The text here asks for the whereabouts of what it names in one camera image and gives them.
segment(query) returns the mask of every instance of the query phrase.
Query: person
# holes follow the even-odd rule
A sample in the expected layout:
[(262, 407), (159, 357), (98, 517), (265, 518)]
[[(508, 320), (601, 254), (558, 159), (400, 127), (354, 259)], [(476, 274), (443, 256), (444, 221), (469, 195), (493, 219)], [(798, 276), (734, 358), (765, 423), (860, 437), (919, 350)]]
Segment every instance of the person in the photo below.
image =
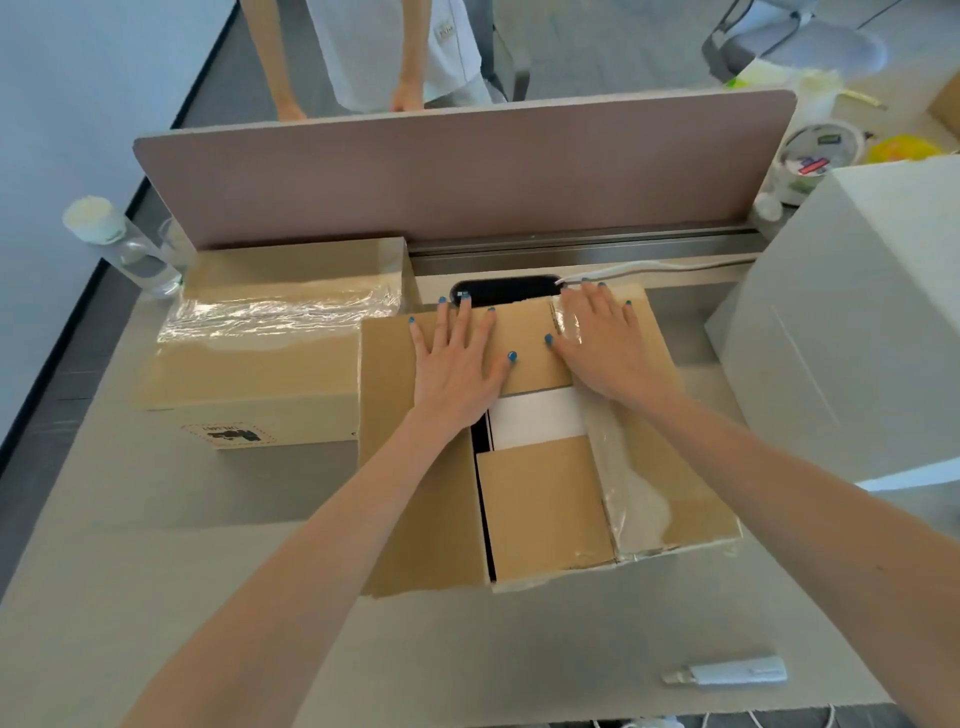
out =
[[(684, 395), (647, 362), (630, 302), (565, 289), (581, 343), (552, 346), (586, 385), (642, 413), (823, 609), (914, 721), (960, 716), (960, 545), (851, 483), (770, 447)], [(293, 723), (397, 519), (433, 460), (496, 400), (484, 375), (496, 312), (467, 339), (470, 300), (432, 345), (413, 318), (414, 406), (383, 448), (170, 659), (125, 728)]]
[[(241, 0), (280, 121), (307, 118), (276, 0)], [(358, 113), (489, 104), (464, 0), (307, 0), (337, 103)]]

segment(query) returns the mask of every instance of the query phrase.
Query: white box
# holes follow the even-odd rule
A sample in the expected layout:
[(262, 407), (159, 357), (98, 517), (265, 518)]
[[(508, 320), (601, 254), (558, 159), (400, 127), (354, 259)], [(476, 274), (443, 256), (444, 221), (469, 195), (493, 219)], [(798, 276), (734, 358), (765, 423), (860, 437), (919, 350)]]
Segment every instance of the white box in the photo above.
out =
[(867, 490), (960, 478), (960, 158), (831, 173), (707, 332), (750, 428)]

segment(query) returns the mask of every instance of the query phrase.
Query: hand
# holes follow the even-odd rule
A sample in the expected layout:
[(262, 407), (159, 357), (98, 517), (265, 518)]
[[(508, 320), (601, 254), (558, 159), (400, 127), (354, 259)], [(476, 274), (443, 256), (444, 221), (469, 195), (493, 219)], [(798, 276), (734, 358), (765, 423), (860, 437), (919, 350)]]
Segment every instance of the hand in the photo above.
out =
[(400, 79), (390, 111), (423, 111), (423, 82)]
[(580, 343), (551, 334), (546, 343), (590, 389), (639, 407), (646, 392), (671, 387), (650, 366), (629, 301), (617, 303), (603, 283), (584, 283), (580, 290), (565, 288), (561, 298), (564, 315), (576, 316)]
[(303, 113), (300, 104), (296, 101), (286, 101), (276, 105), (277, 121), (305, 121), (307, 115)]
[(447, 304), (441, 299), (437, 307), (433, 347), (427, 349), (420, 326), (413, 316), (410, 317), (410, 334), (417, 352), (414, 411), (419, 411), (425, 422), (439, 427), (445, 442), (473, 425), (490, 409), (500, 394), (510, 365), (516, 361), (516, 352), (504, 354), (484, 377), (483, 354), (491, 329), (496, 324), (496, 311), (491, 308), (484, 314), (467, 344), (469, 320), (470, 299), (463, 298), (456, 324), (447, 340)]

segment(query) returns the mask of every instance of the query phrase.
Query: clear tape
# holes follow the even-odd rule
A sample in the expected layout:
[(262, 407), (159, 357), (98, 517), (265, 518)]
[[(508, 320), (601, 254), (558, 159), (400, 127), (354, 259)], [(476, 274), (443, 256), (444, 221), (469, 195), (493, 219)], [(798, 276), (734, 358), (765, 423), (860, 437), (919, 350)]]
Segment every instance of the clear tape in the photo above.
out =
[[(561, 298), (551, 299), (557, 331), (580, 341), (577, 317), (564, 312)], [(664, 552), (663, 534), (673, 519), (670, 502), (633, 466), (627, 435), (617, 405), (573, 377), (590, 450), (600, 480), (604, 510), (613, 537), (617, 561), (636, 561)]]
[(309, 337), (344, 334), (358, 330), (363, 319), (397, 315), (401, 301), (400, 287), (391, 285), (340, 290), (336, 299), (326, 301), (203, 302), (181, 294), (170, 309), (157, 341), (213, 343), (279, 334)]

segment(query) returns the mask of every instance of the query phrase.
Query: bottle cap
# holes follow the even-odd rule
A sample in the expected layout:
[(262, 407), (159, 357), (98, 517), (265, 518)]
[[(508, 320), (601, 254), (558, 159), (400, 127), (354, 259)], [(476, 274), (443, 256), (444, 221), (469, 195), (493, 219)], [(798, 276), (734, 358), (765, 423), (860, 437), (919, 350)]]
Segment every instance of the bottle cap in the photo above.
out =
[(82, 197), (63, 213), (63, 224), (84, 243), (107, 245), (127, 229), (127, 218), (102, 197)]

